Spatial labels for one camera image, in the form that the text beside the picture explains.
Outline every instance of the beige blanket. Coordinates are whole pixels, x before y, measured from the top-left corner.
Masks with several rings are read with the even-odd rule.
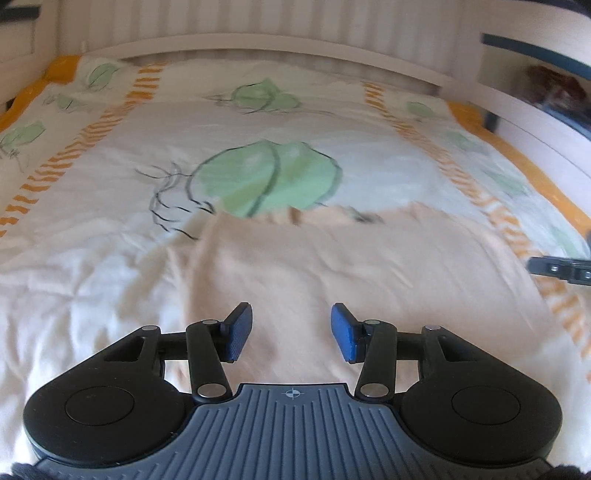
[[[171,256],[187,324],[223,319],[241,301],[252,304],[248,343],[240,360],[225,366],[233,388],[346,382],[352,391],[361,366],[347,364],[332,338],[335,302],[359,320],[385,320],[403,332],[443,325],[542,382],[559,400],[586,388],[570,338],[503,240],[422,205],[357,220],[343,209],[257,220],[221,213],[199,242],[174,248]],[[399,362],[398,391],[417,378],[416,362]],[[563,431],[569,425],[585,431],[584,416],[568,405]],[[560,455],[561,445],[559,437],[554,459],[576,461]]]

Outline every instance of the blue pad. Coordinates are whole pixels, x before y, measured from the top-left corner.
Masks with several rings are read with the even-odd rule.
[[[222,336],[227,337],[222,362],[235,362],[252,330],[252,307],[243,301],[221,325]]]
[[[342,303],[335,303],[330,312],[330,328],[345,361],[356,364],[365,360],[363,323],[358,322]]]

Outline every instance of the blue trim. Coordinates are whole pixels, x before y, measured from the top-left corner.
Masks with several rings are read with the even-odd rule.
[[[521,0],[524,2],[535,2],[536,4],[552,5],[553,7],[564,8],[583,15],[589,15],[587,9],[576,0]]]
[[[555,51],[548,50],[547,48],[532,45],[511,38],[499,37],[497,35],[490,35],[488,33],[482,34],[482,43],[491,47],[504,48],[505,50],[515,51],[522,53],[528,57],[550,63],[567,72],[579,75],[584,79],[591,80],[591,66],[585,65],[583,62],[571,59]]]

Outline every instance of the orange stripe pattern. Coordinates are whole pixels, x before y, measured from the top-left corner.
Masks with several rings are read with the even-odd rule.
[[[65,146],[56,155],[48,158],[41,168],[35,170],[38,177],[29,175],[28,183],[21,185],[18,195],[13,197],[5,213],[16,213],[20,216],[6,215],[0,217],[0,225],[16,225],[22,215],[28,214],[32,205],[38,202],[38,198],[31,197],[48,190],[65,173],[65,170],[74,165],[84,152],[94,147],[105,138],[117,125],[119,125],[136,107],[154,98],[154,92],[159,87],[160,77],[145,77],[144,73],[161,73],[164,63],[154,63],[138,70],[138,78],[135,79],[133,90],[125,97],[121,105],[110,107],[104,111],[99,120],[87,125],[74,138],[74,141]],[[0,237],[4,236],[8,229],[0,230]]]
[[[524,263],[530,257],[542,255],[523,233],[519,220],[499,199],[485,190],[452,159],[449,152],[432,143],[413,124],[393,116],[384,104],[384,89],[374,83],[365,83],[365,103],[377,109],[381,116],[396,130],[398,135],[421,148],[434,160],[446,176],[487,218],[499,232],[515,255]],[[551,277],[533,276],[538,291],[552,313],[573,342],[580,348],[582,358],[591,356],[591,332],[586,326],[585,310],[579,297],[568,291],[564,282]]]

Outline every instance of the ribbed rubber pad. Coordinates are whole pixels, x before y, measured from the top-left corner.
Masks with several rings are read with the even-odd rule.
[[[409,439],[388,407],[358,402],[344,385],[243,385],[233,400],[198,407],[145,459],[38,466],[76,480],[524,480],[549,469],[543,460],[488,470],[442,460]]]

